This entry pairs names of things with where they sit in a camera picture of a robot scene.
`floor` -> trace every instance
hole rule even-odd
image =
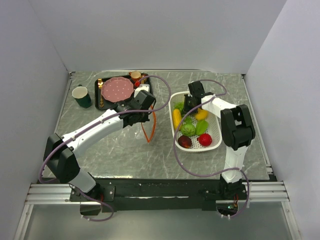
[[[213,79],[222,83],[228,94],[222,99],[239,105],[249,106],[248,96],[240,74],[218,74],[205,71],[147,71],[149,75],[159,75],[170,85],[171,93],[188,90],[188,83],[200,79]],[[78,106],[71,92],[79,84],[88,88],[94,100],[94,84],[98,78],[127,75],[128,72],[100,71],[74,72],[71,76],[71,85],[63,106],[61,118],[57,126],[57,133],[73,132],[91,122],[103,111],[94,105],[84,109]],[[222,88],[212,82],[203,82],[208,92],[221,93]],[[156,106],[161,106],[168,98],[167,87],[157,78],[151,78],[151,87],[156,97]],[[138,179],[193,179],[196,178],[184,172],[176,162],[172,151],[173,136],[170,125],[169,107],[156,112],[156,130],[153,140],[147,143],[141,125],[135,124],[122,131],[114,132],[88,148],[85,154],[78,158],[81,168],[96,178],[138,178]],[[146,132],[151,132],[153,122],[143,124]],[[268,180],[266,159],[259,141],[258,131],[245,155],[243,170],[250,180]],[[214,173],[223,169],[226,158],[226,146],[222,143],[218,148],[202,153],[185,153],[179,149],[178,157],[183,164],[197,174]],[[53,177],[46,169],[44,177]]]
[[[106,222],[80,218],[78,205],[36,205],[24,240],[291,240],[280,202],[252,202],[240,217],[215,211],[122,211]]]

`dark green cup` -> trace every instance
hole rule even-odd
[[[72,97],[81,107],[85,109],[90,107],[92,104],[88,89],[85,86],[82,86],[81,84],[79,84],[75,89],[73,89]]]

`marble table surface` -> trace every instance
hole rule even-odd
[[[145,73],[166,79],[172,94],[188,91],[188,83],[191,81],[217,80],[228,90],[227,95],[221,97],[223,100],[236,105],[250,106],[240,74],[218,74],[205,71],[145,71]],[[79,84],[87,87],[93,102],[94,82],[98,78],[127,74],[128,72],[119,71],[72,73],[72,82],[58,123],[57,134],[62,136],[73,132],[103,114],[103,111],[97,110],[94,105],[87,109],[81,108],[71,95],[75,87]],[[156,107],[159,107],[168,98],[167,87],[157,78],[151,79],[151,86],[157,100]],[[203,86],[208,92],[222,92],[222,88],[213,82],[203,82]],[[152,120],[143,124],[147,133],[151,132],[152,125]],[[177,164],[172,144],[169,107],[166,106],[156,112],[156,130],[150,143],[147,143],[141,124],[138,123],[103,138],[88,148],[77,160],[80,167],[95,178],[196,179],[197,177],[186,173]],[[223,142],[218,148],[206,152],[186,153],[179,149],[177,152],[184,166],[197,174],[214,173],[222,170],[225,165],[226,146]],[[243,170],[250,180],[269,179],[258,133],[246,152],[243,165]],[[43,176],[53,177],[53,174],[49,169],[45,169]]]

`white basket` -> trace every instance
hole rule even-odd
[[[172,121],[172,112],[174,111],[174,106],[176,103],[183,102],[185,100],[185,94],[190,94],[190,92],[188,92],[188,91],[177,92],[177,93],[173,94],[170,98],[169,113],[170,113],[170,123],[171,123],[171,129],[172,129],[172,136],[175,136],[174,123]],[[194,126],[196,126],[196,124],[197,124],[196,118],[191,115],[189,115],[189,116],[192,119],[192,124]],[[222,135],[221,135],[221,129],[219,126],[217,116],[214,115],[213,113],[209,112],[209,114],[205,120],[209,123],[208,128],[205,131],[205,133],[209,134],[212,137],[211,145],[207,146],[207,147],[200,145],[200,143],[197,140],[197,138],[199,136],[194,135],[194,136],[190,137],[191,142],[192,142],[191,147],[184,148],[178,144],[178,138],[183,135],[180,131],[178,131],[177,138],[175,140],[175,145],[177,146],[177,148],[179,148],[183,152],[199,153],[199,152],[205,152],[205,151],[209,151],[212,149],[216,149],[217,147],[219,147],[219,145],[221,144],[221,141],[222,141]]]

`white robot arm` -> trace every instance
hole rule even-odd
[[[185,95],[184,112],[210,101],[214,96],[211,92],[205,93],[200,81],[190,83],[188,87],[191,96]],[[244,104],[231,104],[215,97],[204,104],[202,109],[221,119],[222,139],[227,146],[224,169],[242,169],[248,146],[256,135],[248,107]],[[221,175],[227,184],[233,184],[242,179],[238,170],[226,171]]]
[[[60,183],[70,183],[82,192],[90,193],[93,198],[97,198],[97,195],[99,195],[99,184],[96,183],[95,179],[88,172],[79,167],[77,158],[83,155],[87,148],[107,135],[126,126],[132,126],[135,123],[149,121],[149,114],[148,112],[129,112],[114,116],[107,121],[103,119],[119,112],[148,110],[155,101],[156,98],[151,93],[142,90],[130,102],[115,103],[112,109],[106,110],[100,117],[80,129],[65,134],[62,137],[59,137],[56,133],[52,134],[47,140],[43,159],[46,159],[58,145],[68,141],[66,145],[53,155],[50,161],[48,161],[47,166],[56,178],[59,179]]]
[[[205,96],[204,98],[201,99],[201,103],[205,103],[209,101],[212,97],[213,95]],[[210,113],[213,113],[214,115],[216,115],[218,118],[221,119],[222,110],[235,109],[236,107],[237,107],[236,105],[216,97],[211,102],[203,105],[202,109],[207,110]],[[229,168],[242,169],[247,149],[248,149],[247,146],[239,147],[237,150],[234,150],[231,146],[227,146],[224,169],[229,169]],[[242,178],[242,175],[237,170],[230,170],[230,171],[223,172],[222,177],[227,183],[235,183]]]

